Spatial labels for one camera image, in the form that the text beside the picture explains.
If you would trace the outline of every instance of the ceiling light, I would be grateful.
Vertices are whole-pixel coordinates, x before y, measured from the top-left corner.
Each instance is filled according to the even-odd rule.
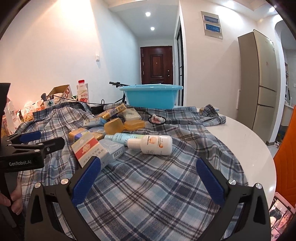
[[[271,7],[270,9],[269,9],[269,12],[274,12],[276,9],[274,8],[274,7]]]

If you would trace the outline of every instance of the blue plastic basin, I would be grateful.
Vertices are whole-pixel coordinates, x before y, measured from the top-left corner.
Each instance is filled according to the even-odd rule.
[[[124,91],[128,103],[136,107],[150,109],[172,109],[177,93],[183,87],[179,85],[130,85],[119,88]]]

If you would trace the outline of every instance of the finger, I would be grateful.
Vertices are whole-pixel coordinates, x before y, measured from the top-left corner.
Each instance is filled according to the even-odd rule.
[[[17,213],[17,211],[22,207],[22,199],[18,199],[18,200],[15,200],[14,203],[12,204],[11,206],[11,210],[14,212],[14,213]]]
[[[20,199],[22,197],[22,184],[21,184],[20,180],[17,180],[17,187],[11,193],[10,197],[11,197],[12,201]]]
[[[23,205],[20,207],[20,209],[16,212],[17,215],[20,215],[20,213],[22,212],[23,209]]]
[[[0,193],[0,204],[6,207],[10,206],[10,200],[1,193]]]

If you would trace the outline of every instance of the metal screw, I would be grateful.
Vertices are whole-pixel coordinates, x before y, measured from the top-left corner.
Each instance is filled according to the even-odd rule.
[[[41,187],[41,183],[36,183],[36,184],[34,185],[34,187],[35,187],[35,188],[39,188],[39,187]]]
[[[260,183],[256,183],[255,184],[255,187],[258,188],[258,189],[261,189],[262,188],[262,185]]]
[[[230,185],[235,185],[237,182],[236,182],[236,180],[234,180],[234,179],[229,179],[229,180],[228,180],[228,183],[229,183]]]
[[[64,178],[63,180],[61,180],[61,184],[65,185],[69,182],[69,180],[67,178]]]

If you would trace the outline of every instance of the blue gripper pad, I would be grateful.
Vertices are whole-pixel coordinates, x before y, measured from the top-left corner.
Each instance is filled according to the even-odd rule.
[[[101,160],[97,157],[85,170],[85,172],[73,188],[71,201],[75,207],[78,204],[83,203],[100,171]]]
[[[201,158],[196,161],[196,171],[214,203],[222,207],[225,203],[224,189]]]
[[[27,134],[22,134],[20,136],[20,142],[21,143],[28,143],[31,141],[39,140],[41,138],[41,132],[35,131]]]

